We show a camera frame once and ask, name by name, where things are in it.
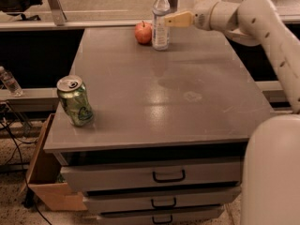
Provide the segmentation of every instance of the gray table surface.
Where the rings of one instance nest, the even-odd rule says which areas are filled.
[[[165,52],[133,27],[86,29],[70,73],[95,119],[74,127],[59,105],[46,152],[246,141],[273,111],[226,38],[194,27],[172,29]]]

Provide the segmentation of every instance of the apple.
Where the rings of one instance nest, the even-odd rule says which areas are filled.
[[[139,22],[135,25],[134,36],[141,44],[147,44],[152,38],[152,26],[149,22]]]

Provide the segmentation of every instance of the water bottle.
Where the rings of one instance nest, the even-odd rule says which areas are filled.
[[[171,11],[168,0],[156,0],[152,11],[152,46],[159,51],[166,50],[169,46],[170,27],[165,26],[164,17]]]
[[[23,94],[23,90],[14,76],[10,71],[4,69],[2,66],[0,66],[0,80],[12,96],[20,97]]]

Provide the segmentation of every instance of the cardboard box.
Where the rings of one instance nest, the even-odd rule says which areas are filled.
[[[53,154],[43,150],[53,118],[54,114],[51,114],[40,131],[26,174],[28,186],[52,211],[87,210],[80,192],[73,192],[67,183],[55,183],[61,165]]]

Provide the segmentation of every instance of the drawer handle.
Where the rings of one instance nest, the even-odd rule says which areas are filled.
[[[152,199],[151,200],[151,204],[152,204],[152,207],[155,208],[155,209],[167,209],[167,208],[173,208],[176,206],[177,204],[177,200],[176,198],[173,198],[173,204],[171,205],[162,205],[162,206],[157,206],[154,204],[154,200]]]
[[[158,225],[161,225],[161,224],[169,224],[169,223],[172,223],[173,222],[173,216],[170,215],[170,220],[169,221],[156,221],[154,219],[154,217],[152,217],[152,222],[153,224],[158,224]]]
[[[181,182],[186,179],[186,172],[185,170],[181,171],[182,176],[179,178],[174,179],[158,179],[156,172],[152,172],[153,180],[157,183],[174,183],[174,182]]]

